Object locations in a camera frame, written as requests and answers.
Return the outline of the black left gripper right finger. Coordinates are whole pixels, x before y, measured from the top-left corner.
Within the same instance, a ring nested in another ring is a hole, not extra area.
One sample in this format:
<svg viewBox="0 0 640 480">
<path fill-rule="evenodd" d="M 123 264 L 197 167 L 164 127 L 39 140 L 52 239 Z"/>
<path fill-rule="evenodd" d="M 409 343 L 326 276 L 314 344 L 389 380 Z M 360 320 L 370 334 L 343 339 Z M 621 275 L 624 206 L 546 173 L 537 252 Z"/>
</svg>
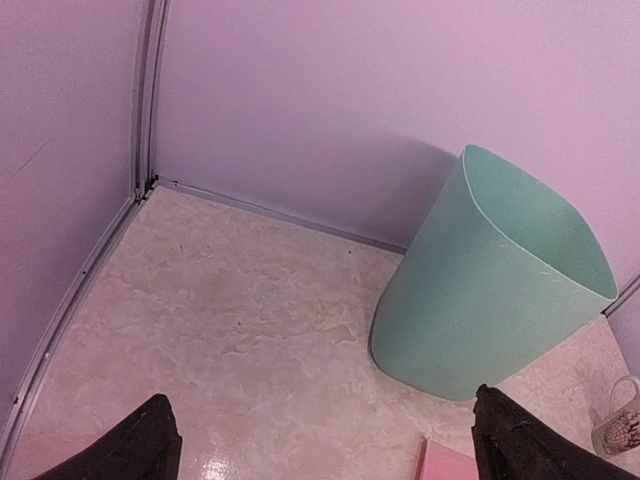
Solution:
<svg viewBox="0 0 640 480">
<path fill-rule="evenodd" d="M 633 480 L 552 430 L 501 390 L 476 391 L 472 437 L 481 480 Z"/>
</svg>

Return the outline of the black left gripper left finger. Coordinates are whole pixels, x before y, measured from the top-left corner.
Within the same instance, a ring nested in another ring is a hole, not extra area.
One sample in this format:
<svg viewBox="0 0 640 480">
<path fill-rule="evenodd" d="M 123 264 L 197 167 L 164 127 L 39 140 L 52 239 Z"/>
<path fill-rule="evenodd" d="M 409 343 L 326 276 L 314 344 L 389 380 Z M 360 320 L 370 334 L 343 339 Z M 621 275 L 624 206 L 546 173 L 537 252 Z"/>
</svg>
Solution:
<svg viewBox="0 0 640 480">
<path fill-rule="evenodd" d="M 157 393 L 92 445 L 37 480 L 176 480 L 182 437 L 168 397 Z"/>
</svg>

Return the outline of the pink plastic dustpan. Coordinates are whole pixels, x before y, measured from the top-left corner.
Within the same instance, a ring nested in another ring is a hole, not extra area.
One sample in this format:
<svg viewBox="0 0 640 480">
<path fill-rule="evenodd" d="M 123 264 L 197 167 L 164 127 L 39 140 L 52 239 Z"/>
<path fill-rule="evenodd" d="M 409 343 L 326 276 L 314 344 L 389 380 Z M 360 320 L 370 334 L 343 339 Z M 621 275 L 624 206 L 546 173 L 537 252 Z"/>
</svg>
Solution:
<svg viewBox="0 0 640 480">
<path fill-rule="evenodd" d="M 422 444 L 415 480 L 478 480 L 475 459 L 431 439 Z"/>
</svg>

